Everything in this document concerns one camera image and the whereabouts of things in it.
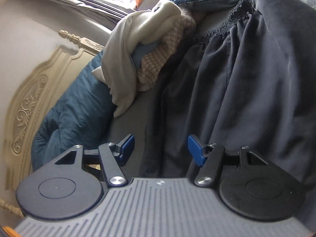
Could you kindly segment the dark navy elastic-waist trousers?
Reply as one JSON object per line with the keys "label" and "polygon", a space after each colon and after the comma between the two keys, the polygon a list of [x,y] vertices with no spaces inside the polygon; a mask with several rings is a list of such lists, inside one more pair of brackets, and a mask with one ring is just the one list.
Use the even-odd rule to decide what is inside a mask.
{"label": "dark navy elastic-waist trousers", "polygon": [[300,0],[240,0],[217,30],[163,67],[150,103],[143,177],[182,177],[187,138],[248,145],[315,184],[315,10]]}

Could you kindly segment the teal quilted duvet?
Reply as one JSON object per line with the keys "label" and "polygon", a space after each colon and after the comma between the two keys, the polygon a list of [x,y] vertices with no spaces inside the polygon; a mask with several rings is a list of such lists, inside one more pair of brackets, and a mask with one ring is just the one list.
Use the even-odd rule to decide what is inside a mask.
{"label": "teal quilted duvet", "polygon": [[42,121],[31,148],[34,171],[76,144],[86,149],[101,144],[116,109],[109,87],[92,74],[102,57],[98,53],[82,69]]}

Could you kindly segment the cream white fleece garment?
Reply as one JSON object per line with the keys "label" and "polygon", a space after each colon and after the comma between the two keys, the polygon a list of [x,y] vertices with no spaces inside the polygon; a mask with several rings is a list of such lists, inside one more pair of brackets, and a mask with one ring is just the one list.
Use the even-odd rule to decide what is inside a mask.
{"label": "cream white fleece garment", "polygon": [[112,102],[117,106],[115,118],[126,112],[137,94],[137,70],[131,54],[138,44],[158,41],[180,16],[181,10],[175,3],[159,0],[152,10],[128,14],[111,31],[101,66],[92,70],[92,75],[110,88]]}

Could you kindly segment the pink houndstooth knit garment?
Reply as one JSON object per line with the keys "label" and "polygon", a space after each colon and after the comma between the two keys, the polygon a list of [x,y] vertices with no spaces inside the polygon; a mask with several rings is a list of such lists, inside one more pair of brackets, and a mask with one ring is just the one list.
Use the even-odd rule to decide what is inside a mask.
{"label": "pink houndstooth knit garment", "polygon": [[183,39],[191,36],[196,30],[196,22],[192,13],[181,8],[181,17],[174,22],[174,26],[162,38],[157,47],[146,54],[141,60],[141,68],[137,71],[137,91],[150,90],[171,55],[175,54]]}

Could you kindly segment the light blue garment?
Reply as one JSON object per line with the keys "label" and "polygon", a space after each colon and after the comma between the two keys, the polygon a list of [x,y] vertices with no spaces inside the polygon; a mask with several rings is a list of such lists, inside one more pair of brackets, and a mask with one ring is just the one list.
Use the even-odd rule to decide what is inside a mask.
{"label": "light blue garment", "polygon": [[157,47],[158,44],[159,44],[159,41],[156,41],[150,44],[142,44],[142,43],[137,44],[133,53],[130,54],[131,59],[134,63],[135,69],[138,70],[141,68],[142,58],[149,52],[153,51]]}

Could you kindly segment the cream carved headboard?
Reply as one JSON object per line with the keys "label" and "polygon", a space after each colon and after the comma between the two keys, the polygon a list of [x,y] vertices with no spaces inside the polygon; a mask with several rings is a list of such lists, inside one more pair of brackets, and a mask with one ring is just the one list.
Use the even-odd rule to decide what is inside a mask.
{"label": "cream carved headboard", "polygon": [[103,45],[67,31],[61,38],[78,46],[75,55],[59,45],[18,87],[4,123],[3,157],[7,167],[4,188],[15,190],[32,171],[31,147],[44,117]]}

